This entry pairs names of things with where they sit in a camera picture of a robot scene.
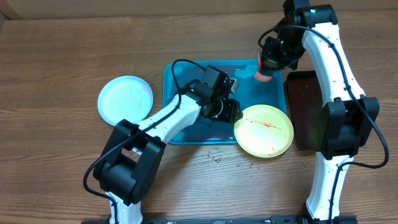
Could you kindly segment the red sponge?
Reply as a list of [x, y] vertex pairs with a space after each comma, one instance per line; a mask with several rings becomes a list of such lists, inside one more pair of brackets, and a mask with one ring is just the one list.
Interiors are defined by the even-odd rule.
[[263, 70], [261, 62], [261, 53], [257, 54], [257, 71], [254, 74], [254, 78], [260, 82], [269, 82], [272, 80], [272, 74], [267, 70]]

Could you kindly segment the yellow plate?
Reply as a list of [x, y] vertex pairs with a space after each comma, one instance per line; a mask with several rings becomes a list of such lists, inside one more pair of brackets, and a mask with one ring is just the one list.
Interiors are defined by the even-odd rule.
[[271, 158], [283, 154], [292, 144], [294, 129], [289, 117], [270, 105], [253, 105], [243, 110], [234, 124], [234, 136], [248, 154]]

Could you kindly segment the light blue plate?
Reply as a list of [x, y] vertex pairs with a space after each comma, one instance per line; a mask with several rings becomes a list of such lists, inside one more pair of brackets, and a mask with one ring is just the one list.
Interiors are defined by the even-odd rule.
[[154, 96], [151, 87], [136, 76], [121, 76], [109, 81], [99, 93], [97, 108], [99, 115], [114, 126], [126, 119], [137, 123], [145, 119], [152, 110]]

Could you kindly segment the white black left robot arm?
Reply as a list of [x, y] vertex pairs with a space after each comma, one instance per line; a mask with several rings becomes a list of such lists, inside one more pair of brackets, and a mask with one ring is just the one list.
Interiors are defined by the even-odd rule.
[[194, 79], [177, 90], [171, 103], [155, 115], [133, 124], [120, 121], [89, 172], [98, 180], [100, 197], [109, 200], [107, 223], [142, 223], [141, 201], [151, 188], [166, 144], [198, 118], [235, 123], [243, 113], [229, 97], [235, 79]]

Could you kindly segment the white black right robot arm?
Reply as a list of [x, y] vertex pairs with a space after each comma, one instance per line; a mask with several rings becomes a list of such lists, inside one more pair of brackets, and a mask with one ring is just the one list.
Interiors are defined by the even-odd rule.
[[371, 131], [377, 131], [379, 102], [366, 96], [351, 71], [331, 5], [287, 0], [283, 12], [283, 19], [273, 28], [276, 37], [265, 32], [258, 40], [261, 52], [255, 78], [266, 82], [273, 71], [296, 69], [304, 53], [315, 68], [322, 108], [310, 128], [309, 140], [317, 161], [300, 221], [356, 223], [356, 217], [340, 215], [340, 195], [359, 148]]

